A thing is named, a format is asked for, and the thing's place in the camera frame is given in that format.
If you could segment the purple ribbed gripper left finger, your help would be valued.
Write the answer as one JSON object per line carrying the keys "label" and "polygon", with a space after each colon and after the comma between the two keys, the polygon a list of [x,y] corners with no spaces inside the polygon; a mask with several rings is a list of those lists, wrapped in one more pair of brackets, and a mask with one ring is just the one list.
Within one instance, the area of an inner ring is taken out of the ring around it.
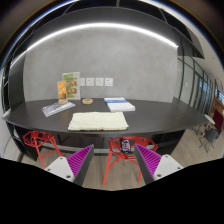
{"label": "purple ribbed gripper left finger", "polygon": [[82,186],[93,156],[94,146],[89,145],[68,157],[58,157],[46,171]]}

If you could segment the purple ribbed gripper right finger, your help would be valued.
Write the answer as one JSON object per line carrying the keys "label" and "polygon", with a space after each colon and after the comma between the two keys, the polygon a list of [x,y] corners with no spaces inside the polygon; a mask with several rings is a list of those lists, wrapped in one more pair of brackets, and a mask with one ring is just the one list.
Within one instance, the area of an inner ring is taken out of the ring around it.
{"label": "purple ribbed gripper right finger", "polygon": [[170,155],[160,155],[138,144],[134,146],[134,154],[146,184],[182,169],[182,166]]}

